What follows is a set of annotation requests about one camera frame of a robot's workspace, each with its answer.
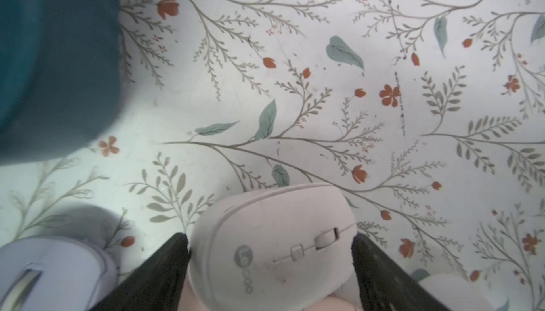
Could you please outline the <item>teal storage box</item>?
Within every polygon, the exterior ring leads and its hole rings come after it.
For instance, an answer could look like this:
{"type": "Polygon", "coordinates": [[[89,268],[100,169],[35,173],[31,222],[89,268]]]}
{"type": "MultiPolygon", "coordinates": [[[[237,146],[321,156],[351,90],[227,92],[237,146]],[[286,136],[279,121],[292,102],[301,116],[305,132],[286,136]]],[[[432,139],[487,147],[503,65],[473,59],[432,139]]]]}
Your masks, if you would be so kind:
{"type": "Polygon", "coordinates": [[[120,106],[119,0],[1,0],[1,163],[66,156],[120,106]]]}

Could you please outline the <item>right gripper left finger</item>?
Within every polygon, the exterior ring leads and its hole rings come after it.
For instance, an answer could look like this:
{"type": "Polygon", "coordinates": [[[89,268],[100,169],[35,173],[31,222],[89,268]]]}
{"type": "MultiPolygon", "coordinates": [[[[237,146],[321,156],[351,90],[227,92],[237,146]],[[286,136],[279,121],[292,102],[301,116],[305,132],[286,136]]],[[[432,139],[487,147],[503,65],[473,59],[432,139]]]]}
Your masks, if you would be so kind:
{"type": "Polygon", "coordinates": [[[178,309],[190,257],[187,235],[174,234],[91,311],[178,309]]]}

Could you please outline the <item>white mouse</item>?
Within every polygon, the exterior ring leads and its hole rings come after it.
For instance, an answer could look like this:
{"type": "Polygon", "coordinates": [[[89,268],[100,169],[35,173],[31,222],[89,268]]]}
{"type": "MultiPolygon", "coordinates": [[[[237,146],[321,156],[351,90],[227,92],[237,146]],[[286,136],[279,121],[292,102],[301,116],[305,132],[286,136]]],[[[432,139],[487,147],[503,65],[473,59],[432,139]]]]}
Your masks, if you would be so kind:
{"type": "Polygon", "coordinates": [[[437,274],[424,278],[420,285],[450,310],[495,310],[484,294],[461,277],[437,274]]]}
{"type": "Polygon", "coordinates": [[[190,284],[209,310],[303,310],[349,280],[356,233],[326,183],[225,197],[194,225],[190,284]]]}

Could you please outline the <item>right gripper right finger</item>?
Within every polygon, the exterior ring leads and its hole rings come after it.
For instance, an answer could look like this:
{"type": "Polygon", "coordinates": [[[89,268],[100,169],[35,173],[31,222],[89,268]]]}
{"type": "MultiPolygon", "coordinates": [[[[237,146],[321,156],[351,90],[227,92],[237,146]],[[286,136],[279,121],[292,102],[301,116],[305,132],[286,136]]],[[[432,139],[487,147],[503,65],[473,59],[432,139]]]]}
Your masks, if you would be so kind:
{"type": "Polygon", "coordinates": [[[351,246],[353,267],[364,310],[447,310],[366,235],[351,246]]]}

